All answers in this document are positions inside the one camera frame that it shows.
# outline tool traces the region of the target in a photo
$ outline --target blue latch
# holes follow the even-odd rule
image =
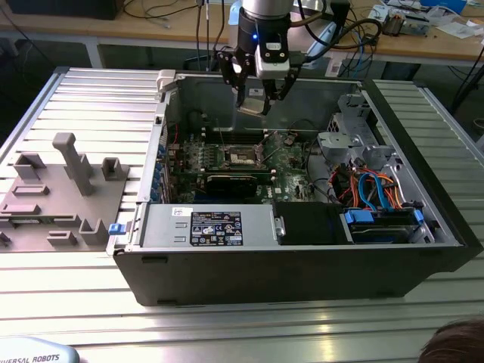
[[[416,209],[414,211],[414,216],[415,216],[415,219],[417,220],[419,225],[424,223],[424,215],[422,214],[422,212],[420,210]]]
[[[373,223],[374,218],[370,210],[350,209],[345,213],[346,223]]]
[[[120,236],[120,235],[126,234],[126,225],[123,225],[121,223],[111,223],[109,225],[109,229],[107,230],[107,233],[110,236]]]

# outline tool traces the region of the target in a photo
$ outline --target metal bracket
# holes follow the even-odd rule
[[[275,233],[278,237],[284,237],[286,235],[286,226],[284,225],[284,218],[274,218]]]

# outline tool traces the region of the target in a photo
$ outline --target hair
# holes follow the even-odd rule
[[[484,318],[447,324],[422,349],[418,363],[484,362]]]

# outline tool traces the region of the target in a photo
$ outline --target paper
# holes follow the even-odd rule
[[[457,36],[459,39],[465,39],[475,35],[472,27],[455,22],[438,26],[437,29],[451,36]]]
[[[484,34],[484,27],[482,27],[482,24],[474,23],[473,21],[468,20],[466,25],[472,28],[475,36],[481,36]]]

